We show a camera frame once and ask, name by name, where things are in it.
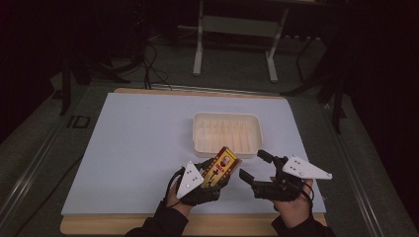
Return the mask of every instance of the white stand leg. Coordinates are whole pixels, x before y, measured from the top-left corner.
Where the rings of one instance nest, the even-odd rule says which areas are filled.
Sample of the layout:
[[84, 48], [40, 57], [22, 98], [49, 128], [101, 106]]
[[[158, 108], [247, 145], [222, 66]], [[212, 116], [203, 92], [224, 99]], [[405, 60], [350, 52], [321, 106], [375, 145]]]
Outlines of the white stand leg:
[[198, 18], [198, 46], [195, 53], [194, 76], [201, 75], [201, 65], [203, 62], [203, 18], [204, 18], [204, 0], [200, 0], [200, 15]]
[[201, 64], [203, 62], [203, 48], [197, 48], [197, 52], [195, 53], [195, 62], [194, 62], [194, 76], [201, 75]]
[[278, 82], [277, 69], [275, 69], [274, 57], [270, 56], [270, 52], [266, 51], [266, 62], [268, 63], [269, 79], [272, 83]]
[[281, 38], [281, 33], [283, 31], [284, 24], [286, 22], [288, 11], [289, 11], [288, 8], [284, 9], [281, 22], [278, 24], [278, 29], [274, 36], [272, 47], [269, 51], [266, 52], [266, 61], [268, 64], [269, 78], [272, 83], [278, 82], [277, 69], [275, 68], [275, 62], [274, 62], [274, 54], [275, 54], [275, 51], [277, 50], [278, 41], [280, 41], [280, 38]]

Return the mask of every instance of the person's right hand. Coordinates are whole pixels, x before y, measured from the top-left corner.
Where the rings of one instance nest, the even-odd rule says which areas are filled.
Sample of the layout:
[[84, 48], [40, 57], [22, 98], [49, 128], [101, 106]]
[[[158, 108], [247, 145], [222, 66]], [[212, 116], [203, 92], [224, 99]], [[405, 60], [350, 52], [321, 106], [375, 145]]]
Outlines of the person's right hand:
[[[313, 180], [304, 180], [310, 187], [313, 184]], [[310, 195], [311, 189], [304, 185], [303, 190]], [[295, 200], [292, 201], [279, 201], [272, 200], [275, 208], [280, 212], [281, 218], [287, 228], [293, 228], [303, 223], [310, 215], [310, 200], [304, 195], [299, 195]]]

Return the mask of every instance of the snack package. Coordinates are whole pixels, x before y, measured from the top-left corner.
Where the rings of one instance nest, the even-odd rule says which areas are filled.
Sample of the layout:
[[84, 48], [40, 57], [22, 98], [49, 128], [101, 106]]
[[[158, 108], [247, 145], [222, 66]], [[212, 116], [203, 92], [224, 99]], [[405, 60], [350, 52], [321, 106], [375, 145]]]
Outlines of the snack package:
[[203, 172], [202, 188], [215, 186], [227, 175], [231, 175], [240, 165], [241, 160], [226, 146], [222, 147], [209, 167]]

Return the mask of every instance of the dark background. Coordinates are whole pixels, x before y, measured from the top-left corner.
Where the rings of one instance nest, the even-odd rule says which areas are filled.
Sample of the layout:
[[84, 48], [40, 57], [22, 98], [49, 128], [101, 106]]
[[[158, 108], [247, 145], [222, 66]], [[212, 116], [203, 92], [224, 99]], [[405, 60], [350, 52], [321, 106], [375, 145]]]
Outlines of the dark background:
[[[65, 52], [82, 51], [98, 61], [127, 56], [134, 34], [132, 1], [8, 0], [0, 5], [0, 142], [53, 93], [49, 78], [61, 70]], [[222, 9], [213, 3], [211, 11]], [[176, 26], [195, 25], [198, 1], [149, 1], [144, 34], [176, 35]], [[351, 96], [387, 173], [419, 228], [419, 3], [407, 0], [354, 4], [329, 44], [323, 67], [335, 68], [346, 55]], [[241, 8], [236, 14], [246, 14]], [[262, 10], [261, 15], [269, 12]], [[321, 10], [290, 12], [285, 32], [310, 36]]]

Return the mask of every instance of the person's left hand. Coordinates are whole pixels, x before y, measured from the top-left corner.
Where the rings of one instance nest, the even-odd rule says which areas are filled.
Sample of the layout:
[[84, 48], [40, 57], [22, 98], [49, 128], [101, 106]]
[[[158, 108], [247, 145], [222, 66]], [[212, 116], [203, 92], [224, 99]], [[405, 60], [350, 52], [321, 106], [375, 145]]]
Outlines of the person's left hand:
[[177, 186], [177, 182], [169, 190], [166, 207], [177, 209], [185, 217], [188, 217], [189, 213], [191, 212], [192, 206], [191, 205], [183, 204], [176, 197], [176, 186]]

